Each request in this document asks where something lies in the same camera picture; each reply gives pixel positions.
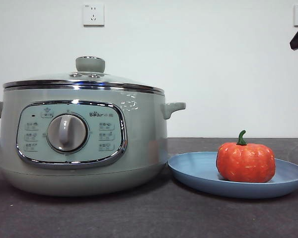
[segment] glass lid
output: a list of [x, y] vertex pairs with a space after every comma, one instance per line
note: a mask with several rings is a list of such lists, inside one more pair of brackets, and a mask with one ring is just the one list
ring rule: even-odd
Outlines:
[[164, 95], [160, 88], [151, 87], [127, 78], [105, 74], [105, 61], [98, 57], [83, 56], [76, 59], [77, 72], [43, 75], [23, 81], [8, 82], [3, 85], [5, 90], [31, 88], [66, 88], [65, 86], [81, 86], [86, 89], [99, 87], [122, 88], [132, 91], [154, 92]]

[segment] control panel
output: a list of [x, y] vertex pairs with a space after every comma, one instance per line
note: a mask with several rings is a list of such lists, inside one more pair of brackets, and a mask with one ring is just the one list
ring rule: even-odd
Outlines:
[[16, 145], [24, 161], [43, 167], [107, 165], [127, 147], [124, 117], [102, 102], [34, 103], [21, 112]]

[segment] stainless steel rim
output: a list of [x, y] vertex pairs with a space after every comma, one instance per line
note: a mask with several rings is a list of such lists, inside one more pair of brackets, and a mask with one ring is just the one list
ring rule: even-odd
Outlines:
[[164, 96], [164, 91], [160, 88], [129, 84], [111, 83], [102, 81], [82, 81], [73, 80], [28, 80], [5, 83], [4, 91], [23, 90], [23, 89], [92, 89], [109, 91], [131, 91], [141, 93], [152, 93]]

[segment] pot base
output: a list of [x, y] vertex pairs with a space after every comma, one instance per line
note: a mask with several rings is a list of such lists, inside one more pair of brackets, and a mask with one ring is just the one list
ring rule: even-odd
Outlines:
[[41, 176], [1, 169], [5, 178], [21, 190], [49, 196], [89, 196], [117, 192], [154, 178], [165, 164], [108, 174], [83, 176]]

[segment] orange pumpkin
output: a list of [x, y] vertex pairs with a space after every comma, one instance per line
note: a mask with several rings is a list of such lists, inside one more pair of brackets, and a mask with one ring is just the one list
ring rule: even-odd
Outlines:
[[261, 144], [246, 144], [243, 130], [237, 143], [220, 146], [217, 169], [223, 178], [235, 182], [267, 182], [275, 174], [275, 155]]

